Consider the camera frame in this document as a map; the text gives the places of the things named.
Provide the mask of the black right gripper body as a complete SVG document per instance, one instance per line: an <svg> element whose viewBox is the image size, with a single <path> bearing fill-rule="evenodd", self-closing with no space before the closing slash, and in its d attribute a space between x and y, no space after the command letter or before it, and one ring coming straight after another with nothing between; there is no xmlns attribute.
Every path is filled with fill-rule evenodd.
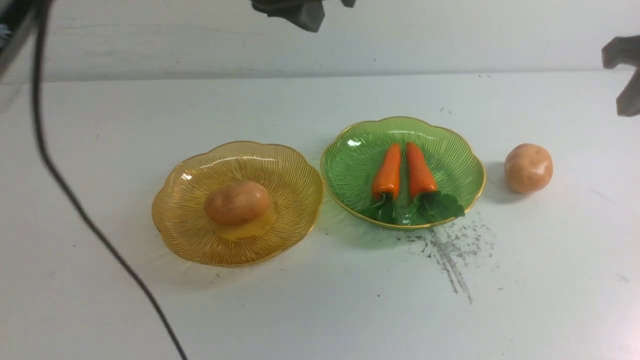
<svg viewBox="0 0 640 360"><path fill-rule="evenodd" d="M322 0L252 0L251 6L268 18L280 18L316 34L324 21Z"/></svg>

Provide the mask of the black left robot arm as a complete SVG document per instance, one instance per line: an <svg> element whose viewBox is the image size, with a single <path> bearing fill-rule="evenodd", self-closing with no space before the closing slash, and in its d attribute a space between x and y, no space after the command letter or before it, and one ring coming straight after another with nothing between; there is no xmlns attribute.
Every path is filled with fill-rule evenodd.
<svg viewBox="0 0 640 360"><path fill-rule="evenodd" d="M48 18L50 0L0 2L0 76L4 77L31 36Z"/></svg>

